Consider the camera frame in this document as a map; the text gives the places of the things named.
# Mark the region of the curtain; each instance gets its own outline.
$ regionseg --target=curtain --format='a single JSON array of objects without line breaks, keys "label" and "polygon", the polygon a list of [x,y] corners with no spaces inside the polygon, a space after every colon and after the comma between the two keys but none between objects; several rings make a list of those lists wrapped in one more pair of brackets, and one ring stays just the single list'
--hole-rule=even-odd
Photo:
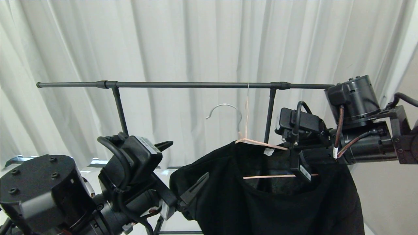
[{"label": "curtain", "polygon": [[[79,168],[111,155],[96,138],[121,131],[113,95],[36,82],[292,82],[368,74],[378,98],[398,85],[397,52],[414,1],[0,1],[0,162],[64,154]],[[408,63],[412,55],[404,56]],[[128,130],[173,140],[162,167],[183,166],[237,139],[263,140],[267,89],[120,89]],[[305,100],[335,123],[322,90],[277,91],[273,113]],[[281,142],[273,131],[270,143]]]}]

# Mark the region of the metal frame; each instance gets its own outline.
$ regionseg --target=metal frame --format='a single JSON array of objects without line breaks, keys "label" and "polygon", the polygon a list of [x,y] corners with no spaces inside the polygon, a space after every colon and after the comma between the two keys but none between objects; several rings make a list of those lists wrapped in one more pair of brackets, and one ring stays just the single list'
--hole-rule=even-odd
[{"label": "metal frame", "polygon": [[[228,82],[117,82],[117,81],[98,81],[98,82],[56,82],[56,83],[42,83],[36,84],[38,88],[44,87],[97,87],[101,89],[112,89],[115,97],[117,113],[119,115],[122,131],[128,134],[126,126],[125,115],[123,113],[122,101],[120,99],[119,88],[261,88],[270,89],[270,99],[268,103],[267,121],[264,134],[264,142],[267,143],[270,136],[271,119],[274,108],[274,98],[277,90],[286,89],[326,89],[331,87],[329,84],[292,84],[288,82],[270,82],[270,83],[228,83]],[[13,163],[22,163],[29,158],[15,157],[7,162],[7,166]],[[93,160],[89,167],[103,167],[107,161]],[[179,167],[169,167],[170,169],[178,169]],[[164,219],[160,216],[155,226],[154,234],[202,234],[202,231],[161,231]]]}]

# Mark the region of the black t-shirt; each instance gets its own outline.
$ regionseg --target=black t-shirt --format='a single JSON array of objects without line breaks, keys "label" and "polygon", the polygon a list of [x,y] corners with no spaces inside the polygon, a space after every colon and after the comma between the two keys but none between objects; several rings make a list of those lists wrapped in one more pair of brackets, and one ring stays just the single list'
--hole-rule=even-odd
[{"label": "black t-shirt", "polygon": [[287,151],[234,142],[214,150],[170,177],[178,196],[206,172],[209,180],[183,215],[206,235],[363,235],[363,215],[347,166],[312,166],[310,184],[295,177],[243,179],[277,174]]}]

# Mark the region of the screw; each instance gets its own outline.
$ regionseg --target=screw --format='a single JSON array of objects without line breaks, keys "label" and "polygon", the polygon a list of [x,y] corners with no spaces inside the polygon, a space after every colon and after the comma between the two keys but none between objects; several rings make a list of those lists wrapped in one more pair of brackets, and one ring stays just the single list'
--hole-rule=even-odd
[{"label": "screw", "polygon": [[56,178],[58,178],[59,177],[59,173],[57,173],[57,172],[54,172],[54,173],[52,173],[52,175],[51,175],[51,178],[53,178],[53,179],[56,179]]},{"label": "screw", "polygon": [[14,169],[11,171],[12,175],[16,176],[20,173],[19,169]]},{"label": "screw", "polygon": [[96,209],[97,210],[102,210],[103,209],[103,204],[98,204]]},{"label": "screw", "polygon": [[18,188],[12,188],[9,190],[9,194],[10,195],[15,195],[19,193],[19,189]]}]

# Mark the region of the hanger hook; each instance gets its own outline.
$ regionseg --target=hanger hook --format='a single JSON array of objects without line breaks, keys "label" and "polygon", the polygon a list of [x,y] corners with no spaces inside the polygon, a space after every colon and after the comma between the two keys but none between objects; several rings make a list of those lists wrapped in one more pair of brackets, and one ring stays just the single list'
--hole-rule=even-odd
[{"label": "hanger hook", "polygon": [[214,107],[214,108],[210,111],[209,116],[207,116],[207,117],[206,117],[206,119],[209,119],[209,118],[212,116],[213,111],[214,111],[217,107],[219,107],[219,106],[229,106],[229,107],[232,107],[232,108],[234,108],[234,109],[236,109],[236,110],[237,110],[238,114],[240,115],[240,119],[239,119],[239,121],[238,121],[238,125],[237,125],[237,130],[238,130],[238,132],[240,132],[240,123],[241,123],[241,120],[242,120],[242,113],[241,113],[241,111],[240,111],[237,107],[235,107],[235,106],[233,106],[233,105],[230,105],[230,104],[219,104],[219,105],[215,106],[215,107]]}]

